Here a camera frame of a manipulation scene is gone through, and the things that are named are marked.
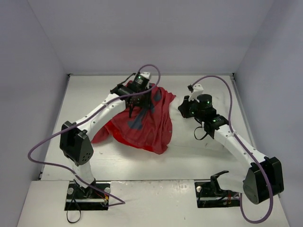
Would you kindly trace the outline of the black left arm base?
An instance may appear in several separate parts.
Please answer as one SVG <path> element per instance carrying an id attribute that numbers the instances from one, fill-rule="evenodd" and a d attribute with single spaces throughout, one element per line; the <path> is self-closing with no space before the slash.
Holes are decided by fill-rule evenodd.
<path id="1" fill-rule="evenodd" d="M 109 196 L 90 187 L 82 190 L 75 182 L 69 182 L 65 211 L 100 211 L 108 210 Z"/>

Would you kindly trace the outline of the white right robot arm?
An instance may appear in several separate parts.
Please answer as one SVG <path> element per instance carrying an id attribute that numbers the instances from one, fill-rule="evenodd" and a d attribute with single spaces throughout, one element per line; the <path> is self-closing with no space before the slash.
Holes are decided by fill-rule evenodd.
<path id="1" fill-rule="evenodd" d="M 284 191 L 280 160 L 265 156 L 232 129 L 230 121 L 213 108 L 211 95 L 202 94 L 195 99 L 185 96 L 178 110 L 183 118 L 194 118 L 205 136 L 223 145 L 247 171 L 245 177 L 236 177 L 227 170 L 212 175 L 210 182 L 215 194 L 240 192 L 259 204 Z"/>

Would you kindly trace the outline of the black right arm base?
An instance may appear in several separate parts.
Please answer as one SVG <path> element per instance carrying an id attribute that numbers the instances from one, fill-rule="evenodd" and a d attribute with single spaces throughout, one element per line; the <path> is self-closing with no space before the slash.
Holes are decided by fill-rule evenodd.
<path id="1" fill-rule="evenodd" d="M 238 192 L 224 190 L 219 186 L 218 178 L 225 176 L 228 171 L 218 172 L 209 180 L 194 181 L 196 204 L 198 208 L 230 208 L 240 206 Z"/>

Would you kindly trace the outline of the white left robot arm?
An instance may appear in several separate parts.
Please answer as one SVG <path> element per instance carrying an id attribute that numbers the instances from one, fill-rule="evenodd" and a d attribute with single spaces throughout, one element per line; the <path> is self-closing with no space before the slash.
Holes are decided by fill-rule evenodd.
<path id="1" fill-rule="evenodd" d="M 105 100 L 94 110 L 74 123 L 66 121 L 62 130 L 77 125 L 60 135 L 60 149 L 72 165 L 72 170 L 81 180 L 75 178 L 76 183 L 83 188 L 95 183 L 89 160 L 94 153 L 91 141 L 99 129 L 105 126 L 116 115 L 129 110 L 131 116 L 134 107 L 144 107 L 150 103 L 150 92 L 138 96 L 129 96 L 144 92 L 151 88 L 151 73 L 138 72 L 128 85 L 118 84 L 110 90 Z"/>

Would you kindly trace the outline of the red printed pillowcase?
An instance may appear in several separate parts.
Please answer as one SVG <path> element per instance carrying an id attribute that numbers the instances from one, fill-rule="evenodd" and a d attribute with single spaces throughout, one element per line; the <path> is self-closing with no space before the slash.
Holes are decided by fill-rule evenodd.
<path id="1" fill-rule="evenodd" d="M 112 136 L 118 142 L 156 154 L 164 153 L 172 137 L 169 105 L 176 96 L 162 87 L 151 91 L 151 104 L 147 108 L 135 107 L 119 113 L 105 124 L 92 139 L 93 144 Z"/>

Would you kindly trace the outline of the white pillow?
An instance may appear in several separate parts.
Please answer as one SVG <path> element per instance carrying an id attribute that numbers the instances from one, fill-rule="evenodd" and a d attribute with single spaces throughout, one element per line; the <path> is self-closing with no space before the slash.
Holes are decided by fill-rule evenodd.
<path id="1" fill-rule="evenodd" d="M 203 140 L 200 140 L 205 135 L 205 131 L 194 118 L 183 118 L 178 107 L 182 104 L 183 98 L 177 96 L 169 105 L 169 116 L 172 123 L 171 140 L 168 144 L 168 150 L 211 150 L 222 151 L 224 146 L 219 142 L 212 139 L 210 136 L 206 136 Z"/>

